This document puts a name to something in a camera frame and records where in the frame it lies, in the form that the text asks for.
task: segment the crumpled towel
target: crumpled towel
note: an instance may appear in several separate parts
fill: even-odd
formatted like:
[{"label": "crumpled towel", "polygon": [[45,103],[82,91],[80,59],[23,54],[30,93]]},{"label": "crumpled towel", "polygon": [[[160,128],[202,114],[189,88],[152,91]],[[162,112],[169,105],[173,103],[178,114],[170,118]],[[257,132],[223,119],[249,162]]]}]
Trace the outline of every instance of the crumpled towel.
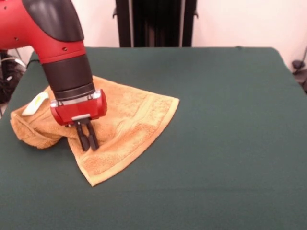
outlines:
[{"label": "crumpled towel", "polygon": [[55,145],[67,137],[76,162],[91,186],[95,186],[129,166],[163,132],[175,114],[179,99],[143,91],[93,76],[96,89],[106,94],[106,116],[93,120],[99,149],[83,152],[76,129],[60,126],[49,104],[54,95],[48,86],[45,100],[32,116],[22,116],[27,105],[11,113],[11,125],[19,140],[39,149]]}]

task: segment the red robot arm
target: red robot arm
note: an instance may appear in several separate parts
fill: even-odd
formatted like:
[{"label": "red robot arm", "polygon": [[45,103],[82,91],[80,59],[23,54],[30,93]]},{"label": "red robot arm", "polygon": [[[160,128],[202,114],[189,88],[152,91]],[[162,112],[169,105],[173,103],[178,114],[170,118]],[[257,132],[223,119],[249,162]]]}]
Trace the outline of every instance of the red robot arm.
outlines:
[{"label": "red robot arm", "polygon": [[[94,87],[71,0],[0,0],[0,31],[0,49],[33,47],[55,95],[50,110],[56,122],[76,126],[83,150],[96,150],[90,121],[106,115],[106,96]],[[89,129],[88,137],[82,124]]]}]

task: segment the table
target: table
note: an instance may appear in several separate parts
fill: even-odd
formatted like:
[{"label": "table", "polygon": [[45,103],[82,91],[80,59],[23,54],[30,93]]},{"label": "table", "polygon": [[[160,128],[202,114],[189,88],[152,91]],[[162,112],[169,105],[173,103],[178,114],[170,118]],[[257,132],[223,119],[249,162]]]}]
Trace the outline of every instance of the table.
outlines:
[{"label": "table", "polygon": [[94,75],[179,108],[130,167],[92,188],[65,139],[46,150],[16,140],[10,112],[47,87],[32,62],[0,120],[0,229],[306,229],[306,96],[276,50],[87,50]]}]

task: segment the black stand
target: black stand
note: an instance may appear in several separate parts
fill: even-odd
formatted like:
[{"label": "black stand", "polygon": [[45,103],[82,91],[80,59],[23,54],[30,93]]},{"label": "black stand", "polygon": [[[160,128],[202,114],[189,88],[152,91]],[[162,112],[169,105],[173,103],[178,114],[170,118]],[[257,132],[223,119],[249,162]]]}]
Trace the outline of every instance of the black stand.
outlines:
[{"label": "black stand", "polygon": [[197,0],[116,0],[120,47],[190,47]]}]

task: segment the black cable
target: black cable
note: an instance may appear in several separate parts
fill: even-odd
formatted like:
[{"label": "black cable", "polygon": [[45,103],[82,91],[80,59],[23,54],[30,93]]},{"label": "black cable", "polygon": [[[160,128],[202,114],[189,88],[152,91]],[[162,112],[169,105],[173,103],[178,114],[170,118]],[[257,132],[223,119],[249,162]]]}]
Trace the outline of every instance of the black cable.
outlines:
[{"label": "black cable", "polygon": [[294,74],[297,74],[303,67],[304,65],[304,60],[306,58],[306,55],[307,55],[307,47],[305,48],[305,52],[304,52],[304,55],[303,55],[303,58],[302,58],[302,62],[301,62],[301,65],[299,66],[299,68],[294,72]]},{"label": "black cable", "polygon": [[20,53],[19,53],[18,49],[15,49],[15,50],[16,50],[16,53],[17,53],[17,55],[18,55],[19,59],[22,61],[22,59],[21,59],[21,56],[20,56]]}]

